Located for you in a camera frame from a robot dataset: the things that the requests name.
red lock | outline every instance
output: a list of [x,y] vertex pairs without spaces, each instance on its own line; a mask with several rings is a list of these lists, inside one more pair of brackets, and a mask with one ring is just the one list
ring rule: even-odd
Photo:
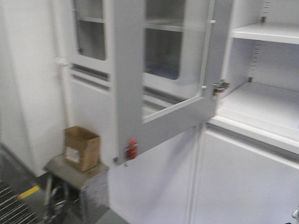
[[133,160],[137,157],[137,151],[138,151],[138,143],[136,142],[136,139],[130,139],[130,144],[125,149],[126,158],[128,160]]

label on box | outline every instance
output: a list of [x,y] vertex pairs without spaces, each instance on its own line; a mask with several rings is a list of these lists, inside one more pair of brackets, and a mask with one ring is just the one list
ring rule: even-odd
[[66,147],[65,148],[65,158],[74,163],[80,163],[80,152],[79,152],[79,150],[77,150],[75,148]]

door hinge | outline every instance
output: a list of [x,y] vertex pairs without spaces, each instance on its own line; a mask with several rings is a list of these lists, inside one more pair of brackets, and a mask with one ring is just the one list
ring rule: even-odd
[[230,83],[226,83],[224,79],[220,80],[219,83],[214,83],[212,100],[216,100],[219,93],[224,92],[229,87],[230,87]]

glass cabinet door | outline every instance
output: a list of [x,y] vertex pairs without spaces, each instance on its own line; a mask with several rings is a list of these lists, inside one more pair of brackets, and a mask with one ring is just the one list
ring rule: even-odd
[[181,100],[198,93],[211,8],[208,0],[146,0],[146,87]]
[[111,73],[111,12],[109,0],[61,0],[65,48],[80,67]]
[[105,20],[102,0],[73,1],[79,54],[105,60]]
[[232,0],[114,0],[117,163],[207,122]]

lower cabinet door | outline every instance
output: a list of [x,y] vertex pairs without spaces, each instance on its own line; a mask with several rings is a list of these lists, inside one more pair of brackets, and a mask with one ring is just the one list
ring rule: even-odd
[[213,129],[201,146],[193,224],[295,223],[298,162]]

